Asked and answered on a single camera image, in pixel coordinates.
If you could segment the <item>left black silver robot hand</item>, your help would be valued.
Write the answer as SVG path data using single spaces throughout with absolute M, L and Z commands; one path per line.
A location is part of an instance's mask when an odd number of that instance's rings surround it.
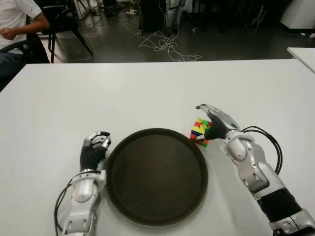
M 111 137 L 108 132 L 97 131 L 86 137 L 80 154 L 80 171 L 96 171 L 99 163 L 105 159 L 110 145 Z

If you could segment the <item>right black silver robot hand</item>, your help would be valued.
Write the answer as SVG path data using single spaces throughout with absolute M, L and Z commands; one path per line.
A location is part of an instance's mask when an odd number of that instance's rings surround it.
M 205 131 L 203 135 L 197 136 L 193 141 L 199 142 L 203 140 L 214 140 L 214 139 L 226 139 L 228 133 L 240 132 L 241 128 L 237 122 L 227 113 L 223 112 L 217 107 L 200 104 L 196 106 L 196 109 L 202 110 L 206 113 L 208 118 L 212 122 L 212 127 Z

